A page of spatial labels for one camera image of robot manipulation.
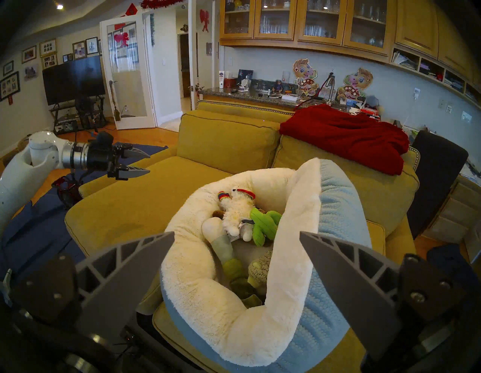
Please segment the glass door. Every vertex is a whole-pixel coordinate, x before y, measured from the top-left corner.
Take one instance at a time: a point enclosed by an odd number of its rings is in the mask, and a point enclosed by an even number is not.
[[[220,38],[252,39],[254,11],[254,0],[221,0]]]
[[[388,55],[394,41],[393,0],[348,0],[343,45]]]
[[[257,0],[255,39],[292,40],[297,0]]]
[[[155,127],[142,13],[100,22],[105,80],[117,129]]]
[[[342,44],[347,0],[299,1],[297,40]]]

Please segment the green plush toy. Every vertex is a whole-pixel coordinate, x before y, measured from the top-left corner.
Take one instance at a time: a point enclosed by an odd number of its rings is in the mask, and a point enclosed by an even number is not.
[[[276,237],[277,226],[282,215],[277,211],[267,211],[263,214],[254,207],[251,210],[250,217],[254,221],[254,229],[252,232],[254,243],[257,246],[263,246],[266,242],[266,237],[273,241]]]
[[[246,273],[239,259],[234,257],[234,249],[220,218],[207,219],[202,224],[202,234],[210,242],[212,249],[220,259],[224,274],[230,288],[247,308],[260,306],[261,300],[255,289],[247,282]]]

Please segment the white fluffy pet bed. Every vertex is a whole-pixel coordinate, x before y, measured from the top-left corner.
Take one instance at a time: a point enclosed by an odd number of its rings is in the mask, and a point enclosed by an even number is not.
[[[258,208],[283,214],[265,305],[250,309],[219,283],[219,262],[201,229],[219,209],[218,192],[234,185],[253,191]],[[314,158],[297,171],[247,171],[205,185],[187,199],[165,231],[175,232],[161,267],[167,310],[194,347],[226,369],[304,372],[329,354],[347,332],[347,322],[299,241],[300,231],[322,232],[371,247],[357,192],[332,161]],[[235,252],[255,248],[249,243]],[[246,268],[267,250],[260,249],[249,258],[244,255]]]

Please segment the dog toy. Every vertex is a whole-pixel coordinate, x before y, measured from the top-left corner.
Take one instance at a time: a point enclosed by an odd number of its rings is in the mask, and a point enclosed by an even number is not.
[[[222,220],[220,218],[207,219],[202,224],[202,234],[219,258],[232,291],[247,308],[260,306],[262,302],[255,294],[255,289],[247,282],[241,261],[234,257],[234,250],[222,226]]]
[[[261,286],[267,285],[267,273],[269,272],[269,265],[272,258],[272,251],[267,251],[263,256],[254,260],[249,264],[249,277],[247,282],[253,288],[258,289]]]
[[[243,224],[242,220],[249,218],[250,211],[254,208],[255,194],[246,189],[233,188],[230,194],[221,191],[217,197],[225,211],[222,218],[224,229],[232,238],[241,236],[244,241],[250,241],[253,227],[251,224]]]
[[[267,211],[263,214],[257,208],[253,208],[249,213],[254,221],[252,239],[257,246],[263,246],[266,237],[273,241],[276,237],[277,226],[282,215],[277,211]]]

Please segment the cartoon monkey decoration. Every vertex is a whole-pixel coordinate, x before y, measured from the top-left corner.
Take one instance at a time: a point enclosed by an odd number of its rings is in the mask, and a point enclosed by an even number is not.
[[[370,71],[359,68],[353,74],[346,75],[343,87],[337,90],[337,97],[356,100],[358,97],[365,97],[364,90],[372,83],[373,76]]]

